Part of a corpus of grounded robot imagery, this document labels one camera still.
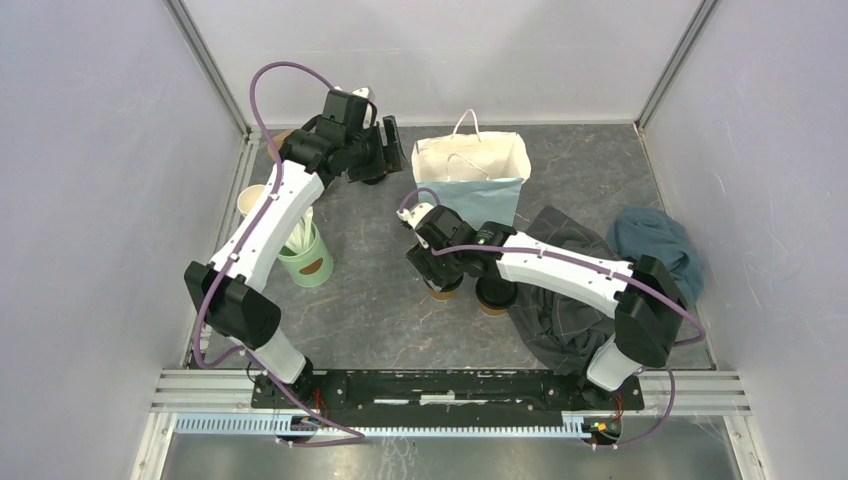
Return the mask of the black plastic cup lid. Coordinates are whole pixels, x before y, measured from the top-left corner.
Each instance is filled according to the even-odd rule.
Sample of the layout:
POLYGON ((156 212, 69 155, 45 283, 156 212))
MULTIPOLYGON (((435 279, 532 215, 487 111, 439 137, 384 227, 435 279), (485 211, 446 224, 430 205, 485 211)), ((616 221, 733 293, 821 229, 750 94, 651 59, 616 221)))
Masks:
POLYGON ((503 279, 481 277, 475 284, 475 295, 479 304, 492 308, 509 308, 517 298, 517 285, 503 279))

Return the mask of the brown paper coffee cup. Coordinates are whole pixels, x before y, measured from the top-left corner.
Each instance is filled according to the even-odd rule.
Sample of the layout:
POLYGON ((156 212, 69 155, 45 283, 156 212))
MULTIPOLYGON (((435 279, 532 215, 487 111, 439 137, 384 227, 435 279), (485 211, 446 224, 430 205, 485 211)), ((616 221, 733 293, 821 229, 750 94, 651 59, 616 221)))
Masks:
POLYGON ((484 315, 489 317, 498 317, 506 314, 508 311, 507 308, 492 308, 484 304, 480 305, 480 310, 484 315))

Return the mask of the light blue paper bag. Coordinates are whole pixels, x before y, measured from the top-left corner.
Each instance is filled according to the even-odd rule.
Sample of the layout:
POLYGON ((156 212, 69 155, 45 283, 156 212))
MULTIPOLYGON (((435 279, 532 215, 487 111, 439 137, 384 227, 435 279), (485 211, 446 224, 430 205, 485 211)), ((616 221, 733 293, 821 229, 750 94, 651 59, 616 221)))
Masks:
POLYGON ((486 222, 511 226, 532 166, 520 134, 483 131, 466 110, 448 135, 415 142, 411 165, 416 185, 474 228, 486 222))

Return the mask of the brown pulp cup carriers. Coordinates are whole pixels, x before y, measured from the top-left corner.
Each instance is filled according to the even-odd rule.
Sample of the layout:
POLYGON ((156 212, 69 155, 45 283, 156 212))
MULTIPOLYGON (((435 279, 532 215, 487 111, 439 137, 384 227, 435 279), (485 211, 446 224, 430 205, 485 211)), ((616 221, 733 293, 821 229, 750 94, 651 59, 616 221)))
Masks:
POLYGON ((280 153, 283 143, 285 140, 294 132, 293 129, 284 130, 278 134, 276 134, 272 141, 267 145, 267 153, 269 154, 269 158, 271 162, 275 162, 276 158, 280 160, 285 160, 285 155, 280 153))

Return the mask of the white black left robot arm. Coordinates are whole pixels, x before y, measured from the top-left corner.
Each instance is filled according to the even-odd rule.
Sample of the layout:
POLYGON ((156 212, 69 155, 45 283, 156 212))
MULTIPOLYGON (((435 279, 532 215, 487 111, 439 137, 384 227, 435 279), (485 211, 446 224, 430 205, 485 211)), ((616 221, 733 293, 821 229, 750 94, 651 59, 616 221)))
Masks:
POLYGON ((396 120, 380 117, 373 97, 368 87, 329 91, 322 113, 274 147, 277 163, 236 232, 184 273, 201 325, 249 350, 278 379, 275 392, 290 407, 312 399, 314 381, 282 331, 280 308, 262 292, 286 240, 335 178, 373 185, 401 170, 396 120))

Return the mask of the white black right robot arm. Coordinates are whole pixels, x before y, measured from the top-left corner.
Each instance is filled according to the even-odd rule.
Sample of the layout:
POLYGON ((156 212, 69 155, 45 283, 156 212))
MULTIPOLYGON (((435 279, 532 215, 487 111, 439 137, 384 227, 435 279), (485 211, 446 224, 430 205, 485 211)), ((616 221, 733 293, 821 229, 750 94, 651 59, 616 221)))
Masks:
POLYGON ((475 229, 454 210, 426 202, 403 207, 397 215, 417 239, 406 257, 435 292, 475 278, 480 303, 504 310, 515 302, 518 286, 526 284, 612 319, 611 337, 590 356, 577 382, 580 400, 591 408, 606 406, 637 371, 665 367, 689 317, 672 275, 654 257, 599 259, 496 222, 475 229))

